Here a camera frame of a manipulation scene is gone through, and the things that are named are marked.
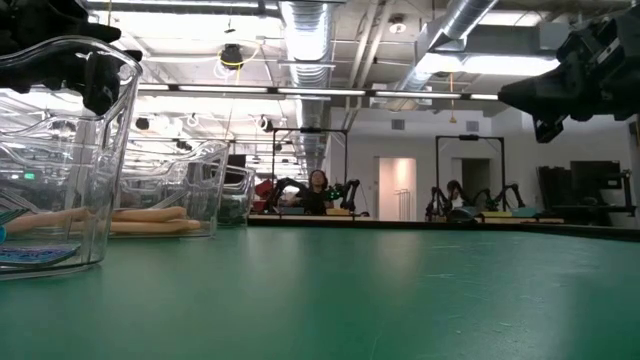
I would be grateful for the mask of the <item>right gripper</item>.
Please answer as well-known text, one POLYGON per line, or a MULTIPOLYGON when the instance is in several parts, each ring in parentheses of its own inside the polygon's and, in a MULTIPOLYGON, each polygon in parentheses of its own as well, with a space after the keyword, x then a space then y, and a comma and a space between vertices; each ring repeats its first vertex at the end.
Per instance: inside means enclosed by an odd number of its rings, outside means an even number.
POLYGON ((595 115, 622 121, 639 112, 637 7, 570 32, 556 57, 563 70, 519 80, 498 91, 500 102, 533 116, 538 143, 555 139, 564 130, 567 115, 577 121, 595 115))

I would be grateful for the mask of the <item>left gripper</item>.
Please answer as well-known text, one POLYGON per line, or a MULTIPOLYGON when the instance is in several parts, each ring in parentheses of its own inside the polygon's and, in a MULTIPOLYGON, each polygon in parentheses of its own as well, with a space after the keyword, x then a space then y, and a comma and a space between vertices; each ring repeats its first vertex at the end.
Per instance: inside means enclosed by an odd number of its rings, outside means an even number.
MULTIPOLYGON (((83 36, 112 43, 121 30, 100 23, 79 22, 62 31, 63 36, 83 36)), ((120 98, 132 97, 138 71, 125 79, 121 68, 127 64, 113 53, 91 50, 71 40, 51 40, 1 56, 1 88, 20 94, 36 85, 60 90, 64 83, 82 83, 83 105, 95 115, 105 115, 120 98)))

